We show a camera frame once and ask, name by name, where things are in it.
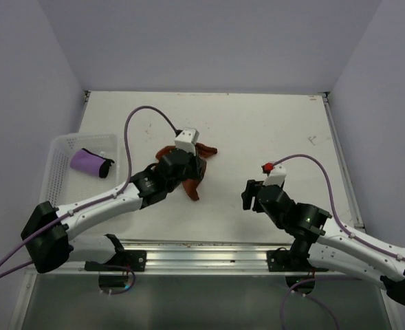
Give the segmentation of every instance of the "white table surface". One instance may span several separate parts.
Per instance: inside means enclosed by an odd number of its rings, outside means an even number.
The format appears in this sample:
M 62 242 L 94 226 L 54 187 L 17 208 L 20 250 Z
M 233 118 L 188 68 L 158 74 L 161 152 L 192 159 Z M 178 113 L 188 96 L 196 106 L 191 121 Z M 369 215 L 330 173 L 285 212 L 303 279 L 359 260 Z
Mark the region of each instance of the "white table surface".
M 249 179 L 262 180 L 261 165 L 294 153 L 320 160 L 331 178 L 340 218 L 353 224 L 349 202 L 325 107 L 320 96 L 226 93 L 91 92 L 80 132 L 117 133 L 140 105 L 158 107 L 177 128 L 195 127 L 199 141 L 219 149 L 208 160 L 191 201 L 179 187 L 166 200 L 144 210 L 122 214 L 88 231 L 114 233 L 121 239 L 290 243 L 292 238 L 265 214 L 242 210 L 240 194 Z M 133 173 L 155 161 L 155 154 L 173 144 L 174 134 L 161 116 L 138 112 L 129 125 Z M 121 143 L 120 181 L 127 175 Z M 285 190 L 299 202 L 330 211 L 325 179 L 307 159 L 284 163 Z M 91 195 L 101 191 L 91 191 Z

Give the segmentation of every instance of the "black motor joint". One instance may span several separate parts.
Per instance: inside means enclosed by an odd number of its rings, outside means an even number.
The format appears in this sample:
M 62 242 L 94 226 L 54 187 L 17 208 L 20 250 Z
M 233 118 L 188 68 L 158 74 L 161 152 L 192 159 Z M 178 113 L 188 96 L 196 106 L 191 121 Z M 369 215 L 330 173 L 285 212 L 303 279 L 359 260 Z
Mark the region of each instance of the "black motor joint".
M 132 176 L 131 182 L 143 198 L 142 208 L 166 198 L 180 183 L 187 179 L 204 178 L 205 160 L 182 149 L 173 149 L 161 157 L 157 164 Z

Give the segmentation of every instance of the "glass panel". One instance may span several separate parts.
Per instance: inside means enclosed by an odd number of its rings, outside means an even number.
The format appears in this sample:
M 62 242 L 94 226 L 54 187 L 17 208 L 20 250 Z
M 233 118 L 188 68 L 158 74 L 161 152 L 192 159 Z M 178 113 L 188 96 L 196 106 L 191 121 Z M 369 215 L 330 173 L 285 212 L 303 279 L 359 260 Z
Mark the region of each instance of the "glass panel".
M 96 275 L 40 275 L 23 329 L 280 329 L 286 293 L 278 276 L 140 275 L 133 290 L 100 294 Z M 390 329 L 379 290 L 361 281 L 316 283 L 312 295 L 341 329 Z M 331 316 L 297 295 L 286 305 L 288 329 L 335 329 Z

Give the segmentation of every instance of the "purple fabric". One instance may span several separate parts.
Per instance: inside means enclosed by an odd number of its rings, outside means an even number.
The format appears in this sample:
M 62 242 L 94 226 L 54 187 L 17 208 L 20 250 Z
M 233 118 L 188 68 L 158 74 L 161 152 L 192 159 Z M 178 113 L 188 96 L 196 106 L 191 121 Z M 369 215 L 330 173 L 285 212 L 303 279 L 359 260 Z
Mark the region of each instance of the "purple fabric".
M 75 170 L 100 177 L 100 168 L 106 162 L 105 158 L 88 152 L 85 149 L 80 149 L 71 159 L 71 167 Z

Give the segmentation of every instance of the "purple cloth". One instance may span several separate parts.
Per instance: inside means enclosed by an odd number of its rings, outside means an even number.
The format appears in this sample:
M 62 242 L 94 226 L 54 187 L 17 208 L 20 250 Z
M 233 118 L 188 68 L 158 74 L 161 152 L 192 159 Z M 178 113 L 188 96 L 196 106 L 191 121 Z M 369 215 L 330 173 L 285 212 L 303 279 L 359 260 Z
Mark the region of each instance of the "purple cloth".
M 112 163 L 114 163 L 112 159 L 103 158 L 83 148 L 72 157 L 70 166 L 94 177 L 105 178 L 109 174 Z

